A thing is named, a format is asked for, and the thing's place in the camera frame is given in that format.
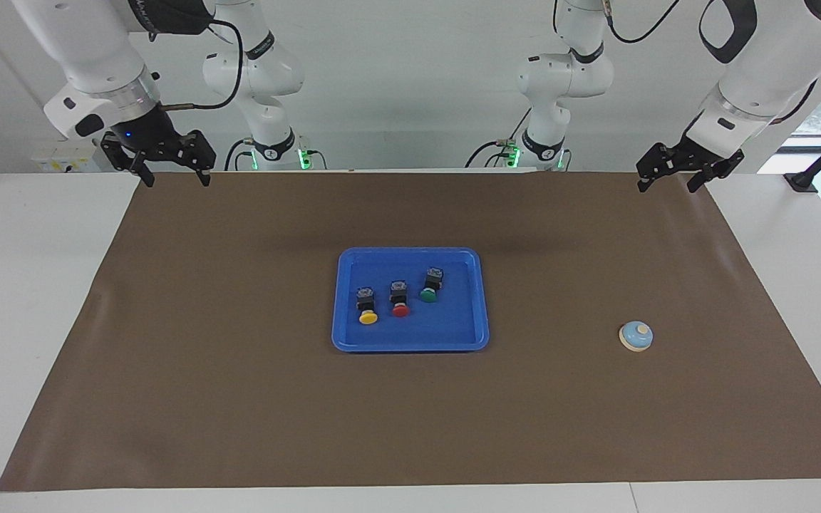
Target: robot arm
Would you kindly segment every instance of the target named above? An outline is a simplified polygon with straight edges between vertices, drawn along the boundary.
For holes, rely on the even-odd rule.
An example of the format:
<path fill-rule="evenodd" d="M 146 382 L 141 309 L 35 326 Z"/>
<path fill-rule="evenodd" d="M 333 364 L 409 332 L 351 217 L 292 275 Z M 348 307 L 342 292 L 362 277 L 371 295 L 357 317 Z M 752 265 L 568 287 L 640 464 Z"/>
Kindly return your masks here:
<path fill-rule="evenodd" d="M 257 0 L 219 0 L 215 19 L 240 27 L 247 48 L 247 59 L 242 65 L 242 85 L 234 104 L 247 120 L 259 169 L 305 167 L 290 119 L 275 98 L 294 94 L 303 87 L 304 73 L 300 62 L 276 42 Z M 217 35 L 229 42 L 232 34 L 219 31 Z M 205 82 L 213 90 L 226 94 L 239 72 L 237 53 L 209 55 L 202 72 Z"/>
<path fill-rule="evenodd" d="M 599 96 L 613 83 L 613 64 L 604 54 L 603 1 L 561 0 L 556 21 L 569 53 L 532 56 L 518 74 L 518 88 L 531 102 L 531 120 L 516 142 L 520 165 L 542 169 L 561 158 L 571 119 L 563 98 Z"/>
<path fill-rule="evenodd" d="M 117 170 L 130 170 L 153 185 L 146 160 L 167 160 L 195 170 L 208 185 L 215 152 L 198 130 L 176 133 L 162 110 L 160 94 L 144 61 L 128 41 L 120 17 L 104 0 L 12 0 L 43 49 L 59 62 L 68 79 L 43 111 L 69 139 L 92 136 L 110 127 L 101 147 Z M 147 2 L 136 1 L 139 20 L 149 17 Z M 185 4 L 186 28 L 176 33 L 198 33 L 211 16 L 205 6 Z M 145 25 L 152 33 L 159 30 Z M 130 150 L 134 157 L 127 156 Z"/>
<path fill-rule="evenodd" d="M 727 178 L 743 160 L 740 146 L 821 75 L 821 0 L 723 2 L 733 35 L 720 48 L 702 36 L 727 69 L 680 142 L 672 148 L 659 142 L 639 160 L 639 191 L 680 171 L 698 171 L 688 183 L 692 192 L 714 178 Z"/>

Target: blue tray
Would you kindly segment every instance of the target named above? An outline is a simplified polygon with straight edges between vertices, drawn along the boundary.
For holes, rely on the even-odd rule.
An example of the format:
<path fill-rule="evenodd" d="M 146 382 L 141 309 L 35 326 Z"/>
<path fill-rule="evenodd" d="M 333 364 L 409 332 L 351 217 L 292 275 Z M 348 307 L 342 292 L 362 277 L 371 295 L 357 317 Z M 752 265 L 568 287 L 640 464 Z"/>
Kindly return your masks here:
<path fill-rule="evenodd" d="M 427 269 L 445 273 L 435 303 L 420 299 Z M 391 282 L 408 283 L 410 315 L 391 315 Z M 364 326 L 356 290 L 375 291 L 378 321 Z M 354 247 L 338 263 L 331 340 L 346 353 L 442 353 L 479 351 L 490 331 L 480 258 L 463 247 Z"/>

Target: brown paper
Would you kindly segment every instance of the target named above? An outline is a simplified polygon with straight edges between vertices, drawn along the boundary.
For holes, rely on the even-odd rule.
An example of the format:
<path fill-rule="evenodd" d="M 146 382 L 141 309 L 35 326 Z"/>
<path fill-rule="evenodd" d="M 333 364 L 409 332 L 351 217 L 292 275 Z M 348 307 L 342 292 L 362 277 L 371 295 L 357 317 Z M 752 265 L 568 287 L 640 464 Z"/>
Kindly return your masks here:
<path fill-rule="evenodd" d="M 481 353 L 331 344 L 349 247 L 472 247 Z M 633 319 L 655 341 L 632 353 Z M 631 175 L 159 175 L 0 490 L 821 477 L 821 387 L 707 192 Z"/>

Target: yellow button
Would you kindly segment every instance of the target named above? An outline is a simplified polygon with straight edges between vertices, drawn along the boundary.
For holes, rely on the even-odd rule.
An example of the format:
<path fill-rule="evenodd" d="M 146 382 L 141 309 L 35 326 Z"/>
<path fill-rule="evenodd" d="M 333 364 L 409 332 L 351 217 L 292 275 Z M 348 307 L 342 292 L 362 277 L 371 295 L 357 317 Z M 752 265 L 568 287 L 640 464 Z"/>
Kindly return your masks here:
<path fill-rule="evenodd" d="M 359 316 L 359 322 L 361 324 L 375 324 L 378 321 L 378 315 L 374 311 L 365 311 Z"/>

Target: white table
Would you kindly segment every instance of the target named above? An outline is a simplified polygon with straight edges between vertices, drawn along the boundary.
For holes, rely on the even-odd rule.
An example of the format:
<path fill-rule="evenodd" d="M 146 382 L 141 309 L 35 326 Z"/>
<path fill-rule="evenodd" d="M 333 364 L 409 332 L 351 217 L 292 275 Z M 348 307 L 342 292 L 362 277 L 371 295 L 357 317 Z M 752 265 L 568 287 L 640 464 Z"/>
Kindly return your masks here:
<path fill-rule="evenodd" d="M 0 474 L 137 181 L 0 175 Z M 821 200 L 780 176 L 710 185 L 821 382 Z M 821 480 L 0 494 L 0 511 L 821 511 Z"/>

